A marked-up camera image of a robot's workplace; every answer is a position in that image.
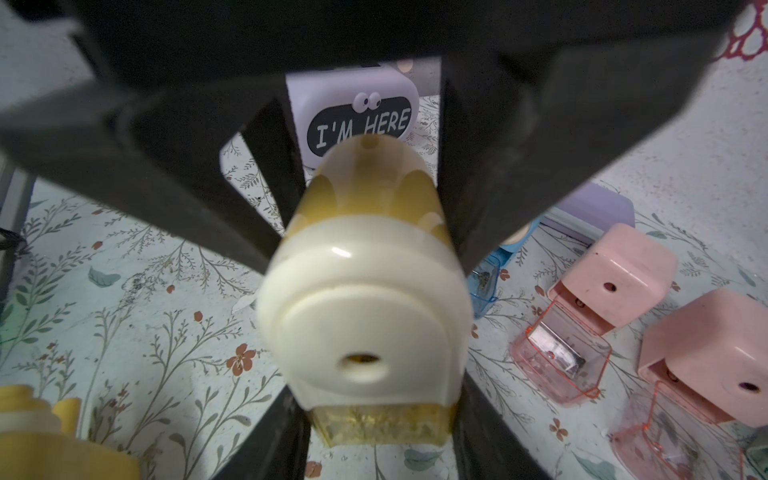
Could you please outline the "yellow sharpener shavings tray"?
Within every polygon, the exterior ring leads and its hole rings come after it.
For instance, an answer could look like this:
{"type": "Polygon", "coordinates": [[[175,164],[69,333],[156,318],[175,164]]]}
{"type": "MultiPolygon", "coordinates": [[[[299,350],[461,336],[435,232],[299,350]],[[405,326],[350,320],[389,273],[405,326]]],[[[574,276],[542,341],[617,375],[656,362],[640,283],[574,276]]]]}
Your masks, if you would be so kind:
{"type": "Polygon", "coordinates": [[[308,417],[328,447],[341,445],[443,445],[457,406],[436,404],[327,406],[308,417]]]}

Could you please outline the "pink pencil sharpener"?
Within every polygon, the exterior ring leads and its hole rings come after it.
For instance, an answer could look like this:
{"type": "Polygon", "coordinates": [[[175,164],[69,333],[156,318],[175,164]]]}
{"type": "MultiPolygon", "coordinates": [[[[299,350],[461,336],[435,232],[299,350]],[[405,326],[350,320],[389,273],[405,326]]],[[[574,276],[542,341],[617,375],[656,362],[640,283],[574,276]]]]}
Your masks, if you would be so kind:
{"type": "Polygon", "coordinates": [[[631,226],[616,224],[566,270],[547,297],[603,336],[661,303],[677,265],[671,250],[631,226]]]}
{"type": "Polygon", "coordinates": [[[767,307],[708,292],[648,327],[638,375],[699,419],[767,425],[767,307]]]}

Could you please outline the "clear sharpener shavings tray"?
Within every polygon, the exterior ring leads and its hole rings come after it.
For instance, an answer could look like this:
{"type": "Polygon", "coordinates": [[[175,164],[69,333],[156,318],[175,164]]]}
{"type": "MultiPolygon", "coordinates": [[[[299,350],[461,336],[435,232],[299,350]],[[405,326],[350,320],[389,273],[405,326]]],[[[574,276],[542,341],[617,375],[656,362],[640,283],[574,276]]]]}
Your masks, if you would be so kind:
{"type": "Polygon", "coordinates": [[[745,449],[745,458],[760,479],[767,480],[767,440],[756,439],[745,449]]]}

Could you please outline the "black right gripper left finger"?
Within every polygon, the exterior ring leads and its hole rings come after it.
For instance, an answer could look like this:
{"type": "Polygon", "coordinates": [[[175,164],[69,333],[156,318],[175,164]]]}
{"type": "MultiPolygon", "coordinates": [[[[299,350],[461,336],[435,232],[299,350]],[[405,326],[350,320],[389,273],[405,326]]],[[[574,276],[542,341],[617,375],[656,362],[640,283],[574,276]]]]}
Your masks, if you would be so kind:
{"type": "Polygon", "coordinates": [[[285,386],[213,479],[304,479],[311,430],[308,415],[285,386]]]}

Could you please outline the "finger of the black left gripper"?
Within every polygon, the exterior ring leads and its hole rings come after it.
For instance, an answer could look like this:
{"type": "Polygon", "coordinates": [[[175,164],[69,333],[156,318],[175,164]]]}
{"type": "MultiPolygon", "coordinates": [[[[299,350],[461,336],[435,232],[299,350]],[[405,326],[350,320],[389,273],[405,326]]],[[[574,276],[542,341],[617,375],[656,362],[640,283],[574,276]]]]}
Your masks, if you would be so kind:
{"type": "Polygon", "coordinates": [[[222,172],[237,134],[288,221],[305,181],[283,75],[145,91],[88,81],[1,114],[10,161],[264,272],[280,235],[222,172]]]}
{"type": "Polygon", "coordinates": [[[444,57],[438,192],[462,269],[674,118],[722,35],[444,57]]]}

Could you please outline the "pink sharpener shavings tray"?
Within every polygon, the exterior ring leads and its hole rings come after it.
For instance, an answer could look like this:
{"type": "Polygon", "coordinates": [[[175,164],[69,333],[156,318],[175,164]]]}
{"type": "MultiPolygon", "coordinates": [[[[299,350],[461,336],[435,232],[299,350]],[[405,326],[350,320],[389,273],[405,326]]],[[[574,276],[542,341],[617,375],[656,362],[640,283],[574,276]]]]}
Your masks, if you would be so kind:
{"type": "Polygon", "coordinates": [[[610,445],[635,479],[742,479],[743,456],[725,430],[662,382],[628,398],[610,445]]]}

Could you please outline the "blue sharpener shavings tray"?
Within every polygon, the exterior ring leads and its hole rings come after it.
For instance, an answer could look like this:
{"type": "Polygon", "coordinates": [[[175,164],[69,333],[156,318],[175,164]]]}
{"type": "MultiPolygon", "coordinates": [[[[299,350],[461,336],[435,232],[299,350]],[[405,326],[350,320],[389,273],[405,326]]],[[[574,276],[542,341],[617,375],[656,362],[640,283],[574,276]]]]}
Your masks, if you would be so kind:
{"type": "Polygon", "coordinates": [[[497,301],[497,284],[510,256],[508,251],[497,248],[475,266],[467,277],[475,319],[482,318],[497,301]]]}

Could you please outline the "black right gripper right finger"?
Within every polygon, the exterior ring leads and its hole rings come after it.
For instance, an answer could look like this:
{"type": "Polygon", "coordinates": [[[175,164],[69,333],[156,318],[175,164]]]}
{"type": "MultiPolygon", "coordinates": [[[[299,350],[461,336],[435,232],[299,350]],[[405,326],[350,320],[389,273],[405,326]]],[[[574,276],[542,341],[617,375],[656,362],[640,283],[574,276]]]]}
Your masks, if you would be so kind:
{"type": "Polygon", "coordinates": [[[460,480],[548,480],[470,374],[463,376],[452,426],[460,480]]]}

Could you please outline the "blue pencil sharpener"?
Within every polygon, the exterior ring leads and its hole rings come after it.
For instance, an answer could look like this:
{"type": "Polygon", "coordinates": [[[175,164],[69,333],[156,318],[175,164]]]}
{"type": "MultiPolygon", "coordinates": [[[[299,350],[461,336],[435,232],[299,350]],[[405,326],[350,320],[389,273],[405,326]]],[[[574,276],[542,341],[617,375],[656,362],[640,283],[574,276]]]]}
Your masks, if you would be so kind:
{"type": "Polygon", "coordinates": [[[493,252],[493,257],[498,260],[502,269],[504,269],[507,264],[514,259],[525,242],[537,229],[539,223],[540,218],[537,217],[531,222],[525,224],[520,230],[504,240],[501,245],[493,252]]]}

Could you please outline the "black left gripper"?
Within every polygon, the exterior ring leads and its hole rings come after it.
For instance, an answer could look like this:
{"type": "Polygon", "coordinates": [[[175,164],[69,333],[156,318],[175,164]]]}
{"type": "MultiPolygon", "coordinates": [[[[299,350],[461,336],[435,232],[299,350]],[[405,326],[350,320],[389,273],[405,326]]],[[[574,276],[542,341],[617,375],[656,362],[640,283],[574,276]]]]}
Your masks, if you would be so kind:
{"type": "Polygon", "coordinates": [[[111,82],[167,85],[718,31],[740,1],[13,1],[71,20],[111,82]]]}

